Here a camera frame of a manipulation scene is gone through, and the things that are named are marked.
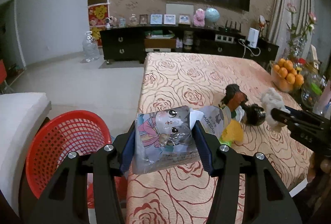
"silver screw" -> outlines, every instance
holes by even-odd
[[[258,152],[258,153],[256,153],[256,158],[258,158],[258,159],[264,159],[264,154]]]
[[[227,145],[221,145],[219,147],[220,151],[223,151],[223,152],[228,152],[229,151],[229,147]]]
[[[70,152],[70,153],[68,154],[69,159],[76,158],[76,156],[77,156],[77,153],[76,153],[75,151]]]
[[[112,151],[114,149],[113,145],[105,145],[104,150],[105,151]]]

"doorway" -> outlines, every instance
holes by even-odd
[[[0,59],[3,59],[7,72],[6,81],[11,85],[25,69],[19,51],[14,0],[0,5]]]

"cartoon eye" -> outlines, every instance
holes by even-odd
[[[175,116],[177,116],[177,112],[175,110],[169,110],[168,114],[170,118],[174,118]]]
[[[171,132],[172,132],[173,134],[177,134],[177,133],[178,133],[178,129],[177,129],[176,127],[172,127],[172,128],[171,128]]]

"pink cartoon clothing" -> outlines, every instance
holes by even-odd
[[[138,131],[144,147],[149,147],[153,144],[154,147],[160,147],[155,118],[152,117],[146,120],[138,127]]]

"door frame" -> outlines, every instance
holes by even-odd
[[[5,4],[7,2],[14,1],[14,24],[15,24],[15,33],[16,33],[16,39],[17,44],[19,46],[19,54],[23,63],[23,69],[26,70],[26,63],[23,56],[22,47],[19,41],[19,30],[18,30],[18,24],[17,24],[17,0],[0,0],[0,5]]]

